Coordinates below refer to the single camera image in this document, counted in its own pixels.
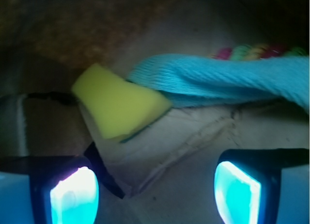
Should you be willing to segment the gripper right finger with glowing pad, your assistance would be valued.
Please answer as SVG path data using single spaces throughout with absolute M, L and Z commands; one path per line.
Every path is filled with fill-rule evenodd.
M 229 149 L 214 174 L 217 211 L 225 224 L 308 224 L 308 149 Z

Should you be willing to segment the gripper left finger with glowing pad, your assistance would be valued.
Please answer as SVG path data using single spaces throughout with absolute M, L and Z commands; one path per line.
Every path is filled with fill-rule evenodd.
M 84 156 L 0 160 L 2 224 L 93 224 L 99 184 Z

